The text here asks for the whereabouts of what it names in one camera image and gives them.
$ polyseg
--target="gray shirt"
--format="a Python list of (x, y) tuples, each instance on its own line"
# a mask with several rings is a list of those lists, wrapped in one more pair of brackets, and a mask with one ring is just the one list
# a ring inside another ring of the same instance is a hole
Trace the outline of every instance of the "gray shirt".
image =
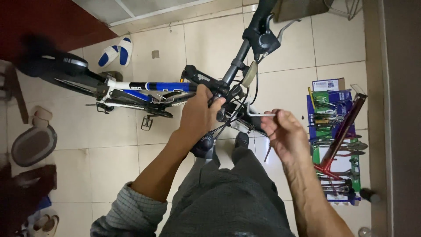
[[(155, 236), (167, 209), (124, 185), (106, 216), (91, 227), (92, 237)], [(294, 236), (278, 195), (230, 170), (204, 170), (173, 206), (160, 236)]]

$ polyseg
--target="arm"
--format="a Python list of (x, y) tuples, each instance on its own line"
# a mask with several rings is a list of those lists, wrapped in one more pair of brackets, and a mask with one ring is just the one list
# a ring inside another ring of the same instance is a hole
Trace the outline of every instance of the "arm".
[(262, 117), (261, 127), (282, 161), (293, 197), (299, 236), (353, 236), (324, 196), (313, 168), (307, 134), (300, 122), (285, 110), (273, 110), (272, 113), (277, 116)]
[(134, 182), (127, 183), (107, 216), (96, 220), (91, 236), (119, 236), (125, 232), (153, 236), (167, 209), (167, 196), (181, 162), (195, 143), (211, 130), (216, 113), (225, 102), (217, 99), (210, 108), (212, 93), (204, 85), (183, 108), (180, 127), (172, 133), (165, 148)]

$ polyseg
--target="sleeve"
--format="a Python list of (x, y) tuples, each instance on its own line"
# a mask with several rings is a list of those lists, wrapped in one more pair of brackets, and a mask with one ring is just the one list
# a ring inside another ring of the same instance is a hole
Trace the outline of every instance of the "sleeve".
[(123, 186), (108, 214), (92, 223), (91, 237), (155, 236), (168, 203), (136, 193), (130, 185)]

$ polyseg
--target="dark gray pants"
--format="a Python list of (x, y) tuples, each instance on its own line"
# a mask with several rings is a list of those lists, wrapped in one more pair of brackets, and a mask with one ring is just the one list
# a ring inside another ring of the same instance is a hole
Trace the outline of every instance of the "dark gray pants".
[[(234, 168), (231, 169), (233, 173), (253, 179), (260, 184), (270, 199), (275, 197), (278, 198), (275, 183), (268, 177), (253, 151), (244, 147), (234, 148), (231, 160), (234, 163)], [(186, 190), (192, 186), (192, 183), (195, 182), (195, 180), (197, 180), (201, 170), (218, 170), (219, 165), (219, 159), (216, 154), (214, 154), (213, 159), (196, 158), (195, 164), (184, 178), (179, 190), (173, 197), (172, 207), (174, 208), (177, 205)]]

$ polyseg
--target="label on box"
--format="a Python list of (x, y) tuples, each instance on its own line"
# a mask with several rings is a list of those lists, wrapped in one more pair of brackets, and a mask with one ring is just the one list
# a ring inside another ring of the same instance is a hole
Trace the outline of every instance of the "label on box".
[(339, 90), (338, 80), (313, 81), (313, 91), (315, 92), (338, 91), (338, 90)]

